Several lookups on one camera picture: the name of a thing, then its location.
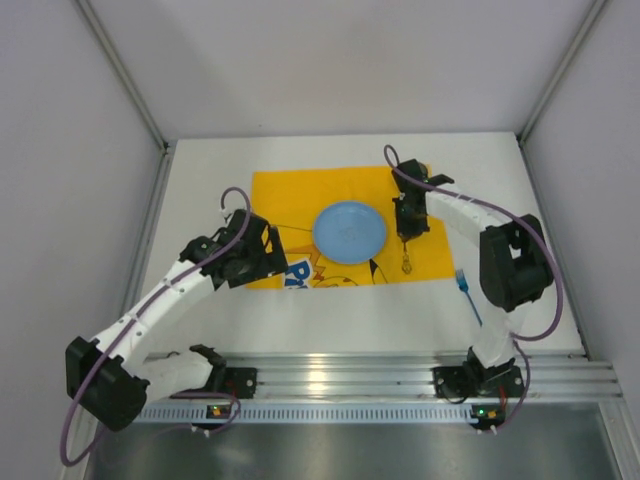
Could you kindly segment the gold spoon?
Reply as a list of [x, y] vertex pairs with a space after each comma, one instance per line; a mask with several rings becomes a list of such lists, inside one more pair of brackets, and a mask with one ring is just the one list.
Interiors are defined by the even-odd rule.
[[412, 272], [413, 267], [411, 264], [407, 241], [403, 241], [402, 246], [403, 246], [402, 271], [404, 274], [409, 275]]

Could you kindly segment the yellow cloth placemat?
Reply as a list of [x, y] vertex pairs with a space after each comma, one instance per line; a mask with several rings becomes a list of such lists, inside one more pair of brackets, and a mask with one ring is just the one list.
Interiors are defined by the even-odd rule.
[[[253, 211], [276, 226], [289, 269], [253, 282], [252, 290], [337, 288], [449, 279], [454, 262], [444, 223], [429, 219], [430, 230], [407, 243], [412, 272], [402, 271], [403, 246], [396, 234], [393, 198], [399, 190], [387, 167], [256, 172]], [[387, 227], [385, 246], [358, 265], [334, 263], [320, 254], [312, 240], [316, 217], [331, 204], [357, 201], [372, 206]]]

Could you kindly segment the blue plate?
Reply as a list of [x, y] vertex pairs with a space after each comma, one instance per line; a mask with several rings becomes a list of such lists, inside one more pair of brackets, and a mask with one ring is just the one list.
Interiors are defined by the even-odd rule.
[[342, 265], [358, 265], [373, 259], [387, 240], [382, 215], [357, 201], [329, 205], [316, 217], [312, 240], [322, 256]]

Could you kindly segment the blue fork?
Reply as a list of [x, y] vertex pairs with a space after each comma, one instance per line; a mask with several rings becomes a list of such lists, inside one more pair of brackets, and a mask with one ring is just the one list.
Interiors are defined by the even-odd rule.
[[464, 294], [466, 300], [468, 301], [470, 308], [473, 312], [473, 315], [475, 317], [475, 319], [477, 320], [478, 324], [480, 326], [483, 325], [483, 320], [481, 318], [481, 315], [479, 314], [479, 311], [477, 309], [477, 306], [470, 294], [469, 291], [469, 284], [467, 282], [465, 273], [463, 269], [457, 269], [455, 271], [455, 279], [456, 279], [456, 283], [458, 285], [459, 290]]

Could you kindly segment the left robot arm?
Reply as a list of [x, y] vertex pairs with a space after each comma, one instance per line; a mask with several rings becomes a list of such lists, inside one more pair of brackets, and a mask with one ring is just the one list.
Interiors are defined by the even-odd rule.
[[243, 286], [288, 268], [279, 230], [236, 210], [213, 236], [190, 241], [165, 277], [129, 312], [91, 340], [74, 339], [65, 352], [66, 388], [108, 430], [128, 427], [143, 408], [172, 395], [223, 393], [226, 360], [211, 347], [151, 361], [161, 335], [221, 286]]

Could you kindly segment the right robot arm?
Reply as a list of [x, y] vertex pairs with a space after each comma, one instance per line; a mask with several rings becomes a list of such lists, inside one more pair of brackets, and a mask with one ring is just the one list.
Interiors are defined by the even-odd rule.
[[462, 193], [452, 178], [429, 176], [415, 159], [399, 161], [392, 146], [386, 146], [385, 157], [399, 190], [393, 203], [396, 233], [403, 243], [428, 232], [429, 219], [435, 216], [478, 249], [479, 284], [488, 309], [478, 339], [454, 371], [467, 395], [493, 392], [516, 370], [514, 343], [525, 338], [521, 330], [526, 305], [539, 300], [546, 288], [556, 288], [552, 323], [531, 336], [532, 341], [550, 336], [563, 311], [559, 269], [541, 223], [534, 215], [516, 216]]

